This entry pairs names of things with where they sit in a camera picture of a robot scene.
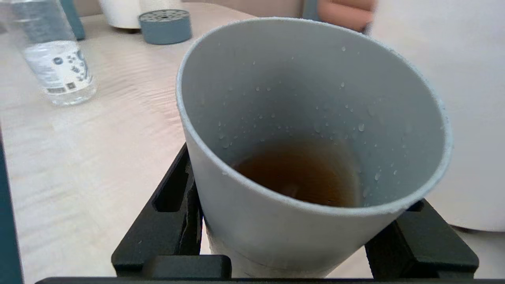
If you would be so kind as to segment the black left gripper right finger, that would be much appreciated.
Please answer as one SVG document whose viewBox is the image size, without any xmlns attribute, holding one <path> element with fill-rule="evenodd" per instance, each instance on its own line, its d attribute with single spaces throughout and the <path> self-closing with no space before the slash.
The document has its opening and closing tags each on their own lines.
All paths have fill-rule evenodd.
<svg viewBox="0 0 505 284">
<path fill-rule="evenodd" d="M 470 278 L 479 258 L 426 201 L 421 200 L 365 244 L 374 279 Z"/>
</svg>

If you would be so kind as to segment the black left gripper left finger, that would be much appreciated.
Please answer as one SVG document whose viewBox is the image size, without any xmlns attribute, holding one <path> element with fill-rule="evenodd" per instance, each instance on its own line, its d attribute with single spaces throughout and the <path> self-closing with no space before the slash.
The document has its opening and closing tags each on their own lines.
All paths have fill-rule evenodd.
<svg viewBox="0 0 505 284">
<path fill-rule="evenodd" d="M 186 145 L 111 257 L 118 277 L 230 278 L 231 261 L 201 255 L 203 213 Z"/>
</svg>

